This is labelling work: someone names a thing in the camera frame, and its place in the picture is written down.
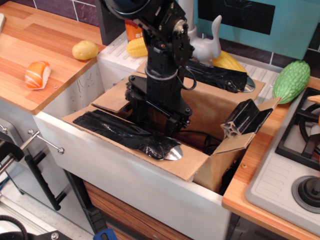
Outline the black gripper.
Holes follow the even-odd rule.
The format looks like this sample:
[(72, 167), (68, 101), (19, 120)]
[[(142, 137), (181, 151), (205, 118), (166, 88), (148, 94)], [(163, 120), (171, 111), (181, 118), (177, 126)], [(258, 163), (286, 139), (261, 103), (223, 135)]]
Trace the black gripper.
[(183, 85), (176, 73), (166, 77), (132, 74), (126, 87), (125, 98), (130, 102), (137, 122), (146, 118), (149, 108), (153, 108), (167, 117), (168, 137), (190, 125), (192, 110), (182, 97)]

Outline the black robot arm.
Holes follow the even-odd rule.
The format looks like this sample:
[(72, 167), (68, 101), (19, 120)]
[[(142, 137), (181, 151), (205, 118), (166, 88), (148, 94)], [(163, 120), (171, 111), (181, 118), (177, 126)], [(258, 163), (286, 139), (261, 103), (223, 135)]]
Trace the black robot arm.
[(149, 108), (166, 116), (165, 134), (172, 136), (190, 124), (192, 110), (182, 97), (186, 63), (195, 48), (190, 43), (185, 12), (175, 0), (106, 0), (109, 11), (143, 29), (147, 48), (145, 77), (128, 78), (125, 98), (135, 121)]

